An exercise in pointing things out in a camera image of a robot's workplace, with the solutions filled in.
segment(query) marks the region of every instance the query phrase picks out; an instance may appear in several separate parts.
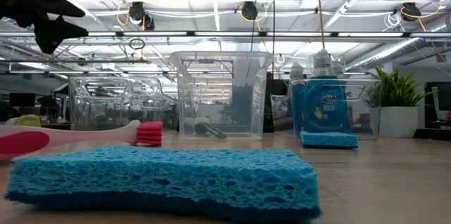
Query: office desk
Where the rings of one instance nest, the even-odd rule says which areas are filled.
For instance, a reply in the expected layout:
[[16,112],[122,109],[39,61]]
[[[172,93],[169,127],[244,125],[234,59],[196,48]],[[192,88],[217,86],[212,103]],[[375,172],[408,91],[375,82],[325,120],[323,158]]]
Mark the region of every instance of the office desk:
[[[83,142],[37,154],[90,149],[117,142]],[[282,133],[261,141],[182,141],[163,137],[163,148],[286,148],[319,174],[323,216],[314,223],[449,223],[451,220],[451,142],[426,139],[361,141],[357,150],[303,149]],[[0,193],[6,191],[10,163],[0,165]],[[203,217],[135,211],[46,211],[0,199],[0,223],[227,223]]]

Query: blue sponge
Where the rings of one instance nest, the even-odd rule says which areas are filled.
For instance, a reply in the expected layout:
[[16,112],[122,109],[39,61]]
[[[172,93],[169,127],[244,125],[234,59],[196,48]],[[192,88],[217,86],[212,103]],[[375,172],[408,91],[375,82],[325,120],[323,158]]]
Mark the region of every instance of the blue sponge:
[[317,148],[344,148],[359,147],[357,136],[341,132],[301,132],[304,147]]
[[6,199],[51,209],[157,209],[239,222],[318,217],[317,174],[283,149],[112,146],[15,159]]

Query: blue dish soap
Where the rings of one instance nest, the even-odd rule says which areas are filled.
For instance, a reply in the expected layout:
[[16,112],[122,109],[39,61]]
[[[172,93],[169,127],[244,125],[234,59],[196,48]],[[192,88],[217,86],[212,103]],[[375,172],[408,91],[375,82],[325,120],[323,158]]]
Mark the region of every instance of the blue dish soap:
[[290,101],[292,103],[292,117],[296,136],[302,131],[302,107],[304,105],[304,69],[296,62],[290,71]]
[[330,66],[330,56],[322,49],[313,59],[314,70],[304,91],[304,131],[349,133],[346,93]]

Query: white pot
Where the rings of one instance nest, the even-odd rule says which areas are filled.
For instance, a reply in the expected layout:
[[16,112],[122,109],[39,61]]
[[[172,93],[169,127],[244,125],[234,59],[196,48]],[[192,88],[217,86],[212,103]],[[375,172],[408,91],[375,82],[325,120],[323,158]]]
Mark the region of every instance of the white pot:
[[377,139],[379,137],[379,119],[381,115],[381,108],[370,108],[369,109],[369,125],[373,130],[373,138]]
[[418,125],[416,107],[381,108],[379,135],[381,137],[412,138]]

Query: computer monitor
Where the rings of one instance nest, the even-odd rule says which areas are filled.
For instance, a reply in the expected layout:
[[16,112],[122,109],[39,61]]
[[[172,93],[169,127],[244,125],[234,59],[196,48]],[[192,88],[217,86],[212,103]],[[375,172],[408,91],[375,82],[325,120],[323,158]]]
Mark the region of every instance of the computer monitor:
[[35,102],[34,93],[9,93],[9,105],[13,107],[34,107]]

